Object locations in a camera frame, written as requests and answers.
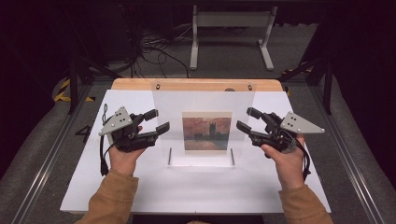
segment transparent plastic sheet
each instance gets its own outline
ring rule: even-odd
[[[182,86],[182,91],[172,91],[175,86]],[[191,85],[168,81],[152,83],[152,87],[155,108],[159,111],[158,123],[170,122],[169,132],[160,136],[165,165],[237,165],[246,135],[236,128],[236,122],[248,123],[247,109],[253,103],[255,84]],[[196,127],[195,133],[191,133],[191,127]]]

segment white table surface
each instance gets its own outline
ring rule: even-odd
[[[99,167],[98,133],[103,127],[104,104],[108,106],[107,117],[122,105],[129,113],[135,114],[154,108],[151,91],[107,91],[64,196],[61,211],[86,212],[89,199],[103,179]],[[292,111],[288,96],[283,91],[257,91],[253,107],[261,112],[275,112],[281,118]],[[149,121],[143,125],[144,129],[151,131],[158,124]],[[262,132],[265,124],[262,120],[251,118],[248,125]],[[248,137],[235,163],[234,167],[167,166],[159,139],[155,147],[147,149],[138,159],[134,175],[139,177],[139,186],[132,212],[153,215],[283,213],[275,163],[266,159],[260,148],[252,146]],[[312,174],[305,183],[331,212],[313,162],[310,171]]]

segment orange sleeve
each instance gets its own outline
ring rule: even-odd
[[[90,198],[88,212],[76,224],[126,223],[138,180],[110,169],[99,190]]]
[[[307,185],[298,189],[281,190],[279,195],[289,224],[332,223],[323,204]]]

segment picture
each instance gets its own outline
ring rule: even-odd
[[[183,112],[185,151],[226,152],[231,117],[232,112]]]

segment human hand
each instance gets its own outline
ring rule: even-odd
[[[116,147],[112,147],[108,151],[111,169],[124,175],[134,176],[137,158],[139,158],[145,150],[145,148],[142,148],[132,152],[124,152],[119,151]]]
[[[297,134],[296,139],[304,146],[305,140],[302,134]],[[297,189],[304,185],[304,153],[299,148],[284,154],[264,144],[262,150],[275,161],[277,177],[282,189]]]

